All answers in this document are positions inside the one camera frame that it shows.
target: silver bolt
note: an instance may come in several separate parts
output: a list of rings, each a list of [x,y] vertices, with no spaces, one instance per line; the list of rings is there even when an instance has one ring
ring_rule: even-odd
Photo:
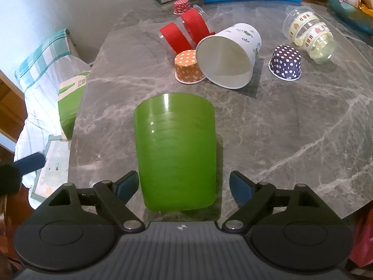
[[[229,220],[225,223],[225,226],[230,230],[240,230],[242,227],[244,227],[244,224],[239,220]]]
[[[141,227],[141,222],[137,220],[128,220],[123,223],[123,226],[128,230],[137,230]]]

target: grey tabletop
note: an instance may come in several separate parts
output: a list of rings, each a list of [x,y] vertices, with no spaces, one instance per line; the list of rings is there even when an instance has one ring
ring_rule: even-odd
[[[137,170],[135,107],[157,94],[189,92],[207,98],[216,110],[218,199],[212,207],[193,212],[151,212],[139,190],[128,207],[145,222],[221,223],[237,209],[229,190],[233,170],[281,189],[306,183],[341,218],[372,200],[373,57],[362,36],[323,5],[312,5],[334,35],[335,52],[330,61],[317,65],[300,50],[301,78],[282,81],[267,64],[278,45],[292,45],[281,32],[282,23],[299,4],[247,0],[200,5],[216,31],[243,22],[261,34],[262,48],[249,84],[230,90],[208,80],[179,83],[173,59],[157,36],[176,18],[172,3],[160,6],[144,0],[125,6],[88,78],[74,128],[69,182],[91,187]]]

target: green plastic cup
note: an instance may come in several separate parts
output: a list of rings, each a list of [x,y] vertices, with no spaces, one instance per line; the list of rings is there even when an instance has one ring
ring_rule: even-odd
[[[163,94],[134,112],[136,153],[145,206],[200,209],[215,201],[214,106],[184,93]]]

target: orange polka dot cupcake liner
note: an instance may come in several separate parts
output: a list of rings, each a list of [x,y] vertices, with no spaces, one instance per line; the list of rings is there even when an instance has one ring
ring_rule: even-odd
[[[196,84],[206,77],[198,67],[195,50],[182,51],[175,58],[175,78],[183,84]]]

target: red tape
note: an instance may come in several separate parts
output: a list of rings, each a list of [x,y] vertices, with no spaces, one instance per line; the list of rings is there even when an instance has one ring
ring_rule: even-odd
[[[162,27],[159,31],[177,54],[184,50],[193,49],[189,41],[174,22]]]
[[[198,44],[203,38],[207,36],[215,35],[214,32],[209,32],[202,16],[194,8],[188,10],[186,13],[183,13],[181,17],[184,20],[186,31],[189,33],[195,44]]]

